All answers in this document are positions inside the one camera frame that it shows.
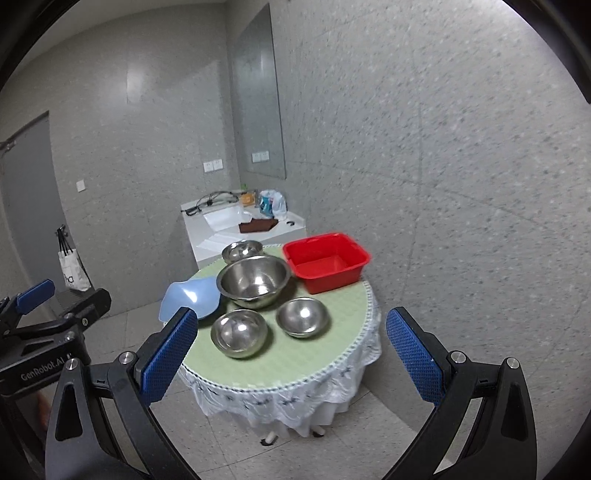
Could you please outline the white sink cabinet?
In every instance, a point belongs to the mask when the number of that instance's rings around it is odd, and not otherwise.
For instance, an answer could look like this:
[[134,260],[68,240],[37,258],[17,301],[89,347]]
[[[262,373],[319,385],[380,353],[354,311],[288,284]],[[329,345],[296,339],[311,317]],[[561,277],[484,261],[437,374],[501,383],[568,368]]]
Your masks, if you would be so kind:
[[288,211],[269,232],[242,234],[238,224],[259,218],[256,206],[243,206],[238,193],[215,191],[180,205],[181,217],[197,269],[221,258],[224,247],[239,240],[283,244],[307,236],[304,218]]

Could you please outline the red plastic basin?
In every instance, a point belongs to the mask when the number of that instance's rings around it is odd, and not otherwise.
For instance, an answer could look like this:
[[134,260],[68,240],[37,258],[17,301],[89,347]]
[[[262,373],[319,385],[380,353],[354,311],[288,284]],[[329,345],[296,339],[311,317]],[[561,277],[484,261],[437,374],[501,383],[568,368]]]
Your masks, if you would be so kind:
[[328,233],[283,245],[283,256],[311,295],[359,282],[372,260],[368,251],[344,233]]

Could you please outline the white double wall socket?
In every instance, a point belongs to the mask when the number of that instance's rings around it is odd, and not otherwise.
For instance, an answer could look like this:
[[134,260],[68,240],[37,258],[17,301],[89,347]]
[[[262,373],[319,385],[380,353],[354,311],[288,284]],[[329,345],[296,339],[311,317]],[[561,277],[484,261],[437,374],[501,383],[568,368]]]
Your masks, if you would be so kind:
[[212,161],[204,162],[204,172],[211,173],[214,171],[219,171],[223,169],[223,161],[221,159],[216,159]]

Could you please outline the white tote bag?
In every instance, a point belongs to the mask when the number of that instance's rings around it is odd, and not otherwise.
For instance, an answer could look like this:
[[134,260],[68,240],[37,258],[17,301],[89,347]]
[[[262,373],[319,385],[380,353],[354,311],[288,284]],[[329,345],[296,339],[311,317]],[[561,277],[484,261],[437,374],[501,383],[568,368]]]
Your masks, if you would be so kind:
[[77,250],[68,242],[66,226],[62,224],[55,232],[59,251],[58,260],[65,286],[77,292],[87,292],[93,288]]

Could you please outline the small steel bowl back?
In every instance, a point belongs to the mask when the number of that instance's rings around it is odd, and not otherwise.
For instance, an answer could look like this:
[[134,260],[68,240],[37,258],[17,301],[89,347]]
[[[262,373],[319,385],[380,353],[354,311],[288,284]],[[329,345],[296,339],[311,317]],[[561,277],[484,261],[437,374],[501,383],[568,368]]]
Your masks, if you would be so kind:
[[263,244],[256,240],[239,240],[230,243],[221,252],[221,258],[226,264],[257,256],[263,253]]

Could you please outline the large steel mixing bowl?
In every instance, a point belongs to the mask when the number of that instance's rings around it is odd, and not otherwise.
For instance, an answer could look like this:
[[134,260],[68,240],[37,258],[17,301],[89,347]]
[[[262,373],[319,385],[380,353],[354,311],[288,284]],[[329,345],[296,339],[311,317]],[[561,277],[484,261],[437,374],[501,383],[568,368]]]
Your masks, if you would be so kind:
[[217,274],[216,286],[235,305],[259,310],[280,297],[290,278],[290,266],[282,258],[256,255],[226,265]]

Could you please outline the wall mirror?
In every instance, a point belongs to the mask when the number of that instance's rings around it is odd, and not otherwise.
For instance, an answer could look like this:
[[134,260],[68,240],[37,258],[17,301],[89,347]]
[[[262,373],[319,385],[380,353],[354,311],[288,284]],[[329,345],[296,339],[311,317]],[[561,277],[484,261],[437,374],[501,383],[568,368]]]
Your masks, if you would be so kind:
[[238,36],[231,73],[239,171],[283,179],[287,172],[270,6],[263,6]]

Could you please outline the grey door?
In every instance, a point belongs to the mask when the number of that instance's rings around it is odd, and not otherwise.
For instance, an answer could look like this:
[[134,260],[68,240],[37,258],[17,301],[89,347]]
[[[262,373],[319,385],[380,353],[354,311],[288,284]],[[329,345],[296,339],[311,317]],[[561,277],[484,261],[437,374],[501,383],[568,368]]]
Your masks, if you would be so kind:
[[9,232],[27,279],[66,290],[56,231],[66,224],[52,159],[47,113],[13,135],[1,150],[1,195]]

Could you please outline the light blue plastic plate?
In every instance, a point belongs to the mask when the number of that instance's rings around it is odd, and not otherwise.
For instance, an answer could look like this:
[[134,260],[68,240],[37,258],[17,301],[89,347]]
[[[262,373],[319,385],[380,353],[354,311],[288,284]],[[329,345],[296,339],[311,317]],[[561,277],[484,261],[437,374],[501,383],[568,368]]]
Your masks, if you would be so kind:
[[198,319],[211,315],[221,303],[214,277],[174,282],[167,288],[159,308],[158,320],[167,323],[180,308],[189,308]]

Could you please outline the round table green mat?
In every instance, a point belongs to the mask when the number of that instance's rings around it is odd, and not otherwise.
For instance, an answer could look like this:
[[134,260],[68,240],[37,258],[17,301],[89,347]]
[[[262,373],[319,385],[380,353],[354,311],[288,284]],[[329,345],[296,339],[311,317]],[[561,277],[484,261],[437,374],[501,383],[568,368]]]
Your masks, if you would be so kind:
[[301,280],[291,278],[276,303],[260,311],[270,333],[263,349],[246,359],[221,353],[211,340],[211,321],[206,321],[198,327],[183,367],[214,387],[235,390],[283,388],[331,371],[362,344],[372,329],[373,291],[362,279],[318,294],[315,298],[329,310],[329,327],[310,339],[296,339],[277,326],[276,310],[288,300],[307,296]]

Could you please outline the brown cloth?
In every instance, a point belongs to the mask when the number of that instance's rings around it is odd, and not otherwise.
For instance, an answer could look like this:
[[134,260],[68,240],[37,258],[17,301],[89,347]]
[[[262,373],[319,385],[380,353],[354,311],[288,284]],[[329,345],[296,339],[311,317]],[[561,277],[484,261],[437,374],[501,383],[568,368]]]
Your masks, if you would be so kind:
[[238,224],[239,232],[242,234],[269,232],[279,224],[277,219],[256,219]]

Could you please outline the plastic bag with blue pack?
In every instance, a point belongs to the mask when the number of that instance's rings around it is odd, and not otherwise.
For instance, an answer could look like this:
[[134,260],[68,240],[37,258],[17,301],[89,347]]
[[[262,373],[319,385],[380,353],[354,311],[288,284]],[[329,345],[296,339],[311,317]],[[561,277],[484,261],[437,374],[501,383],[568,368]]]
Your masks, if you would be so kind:
[[273,189],[260,190],[259,213],[266,218],[277,220],[287,219],[287,200],[280,191]]

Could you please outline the small steel bowl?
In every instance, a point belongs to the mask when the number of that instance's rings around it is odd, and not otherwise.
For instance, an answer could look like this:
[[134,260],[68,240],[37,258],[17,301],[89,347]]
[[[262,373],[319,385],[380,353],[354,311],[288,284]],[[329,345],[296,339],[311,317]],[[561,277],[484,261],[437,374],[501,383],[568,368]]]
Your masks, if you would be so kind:
[[329,310],[320,300],[294,298],[276,311],[276,324],[290,337],[307,339],[321,334],[329,326]]
[[266,320],[256,311],[238,309],[217,318],[211,341],[226,357],[245,359],[259,353],[269,334]]
[[226,264],[257,256],[263,253],[263,244],[256,240],[239,240],[230,243],[221,252],[221,258]]

